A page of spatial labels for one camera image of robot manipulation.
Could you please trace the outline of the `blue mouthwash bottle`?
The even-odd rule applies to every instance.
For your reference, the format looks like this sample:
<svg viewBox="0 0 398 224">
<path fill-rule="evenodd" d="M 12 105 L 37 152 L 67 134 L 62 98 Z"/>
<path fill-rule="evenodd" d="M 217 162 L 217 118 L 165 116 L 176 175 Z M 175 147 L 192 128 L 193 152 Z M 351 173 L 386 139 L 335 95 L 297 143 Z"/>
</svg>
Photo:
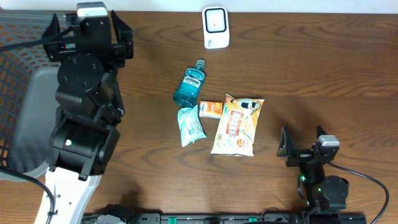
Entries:
<svg viewBox="0 0 398 224">
<path fill-rule="evenodd" d="M 205 82 L 205 65 L 203 59 L 197 60 L 194 67 L 187 68 L 183 80 L 173 95 L 176 104 L 186 108 L 196 105 L 199 92 Z"/>
</svg>

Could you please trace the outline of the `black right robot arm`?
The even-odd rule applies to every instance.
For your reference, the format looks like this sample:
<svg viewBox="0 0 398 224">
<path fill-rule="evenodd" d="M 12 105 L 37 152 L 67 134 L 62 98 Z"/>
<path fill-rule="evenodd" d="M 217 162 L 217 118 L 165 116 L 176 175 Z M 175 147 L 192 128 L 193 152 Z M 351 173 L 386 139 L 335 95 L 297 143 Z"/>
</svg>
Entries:
<svg viewBox="0 0 398 224">
<path fill-rule="evenodd" d="M 287 127 L 280 132 L 278 157 L 285 157 L 287 167 L 298 167 L 299 189 L 304 189 L 309 207 L 321 212 L 339 212 L 346 208 L 349 183 L 336 175 L 325 175 L 324 165 L 331 162 L 340 148 L 340 142 L 317 126 L 317 141 L 309 149 L 296 149 Z"/>
</svg>

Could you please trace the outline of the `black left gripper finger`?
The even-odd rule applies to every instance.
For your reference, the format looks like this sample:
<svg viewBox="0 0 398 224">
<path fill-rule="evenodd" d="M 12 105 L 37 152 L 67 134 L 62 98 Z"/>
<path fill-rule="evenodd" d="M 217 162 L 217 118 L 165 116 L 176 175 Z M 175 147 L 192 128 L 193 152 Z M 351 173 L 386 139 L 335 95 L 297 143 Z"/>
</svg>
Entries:
<svg viewBox="0 0 398 224">
<path fill-rule="evenodd" d="M 48 55 L 48 42 L 53 42 L 54 38 L 60 33 L 60 24 L 56 14 L 53 15 L 50 25 L 46 28 L 45 32 L 42 34 L 42 40 L 45 42 L 42 44 L 45 53 Z"/>
<path fill-rule="evenodd" d="M 118 45 L 122 45 L 124 49 L 125 59 L 134 57 L 133 30 L 122 21 L 115 11 L 111 11 L 114 31 Z"/>
</svg>

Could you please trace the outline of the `orange tissue pack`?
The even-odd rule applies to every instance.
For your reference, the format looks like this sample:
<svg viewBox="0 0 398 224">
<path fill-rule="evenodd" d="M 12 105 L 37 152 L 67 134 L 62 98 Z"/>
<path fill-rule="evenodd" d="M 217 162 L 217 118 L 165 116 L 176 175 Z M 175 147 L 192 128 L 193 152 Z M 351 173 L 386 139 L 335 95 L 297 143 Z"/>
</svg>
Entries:
<svg viewBox="0 0 398 224">
<path fill-rule="evenodd" d="M 201 101 L 199 109 L 200 118 L 220 119 L 223 112 L 223 103 L 215 101 Z"/>
</svg>

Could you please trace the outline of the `mint green wipes pack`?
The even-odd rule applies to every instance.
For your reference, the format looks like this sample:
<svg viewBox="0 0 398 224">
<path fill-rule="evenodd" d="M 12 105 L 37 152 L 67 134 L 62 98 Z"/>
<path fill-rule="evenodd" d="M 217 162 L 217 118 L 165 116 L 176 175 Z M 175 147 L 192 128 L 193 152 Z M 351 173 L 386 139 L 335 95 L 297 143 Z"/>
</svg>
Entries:
<svg viewBox="0 0 398 224">
<path fill-rule="evenodd" d="M 185 147 L 198 139 L 206 138 L 198 117 L 198 106 L 182 108 L 178 111 L 178 126 L 180 129 L 181 145 Z"/>
</svg>

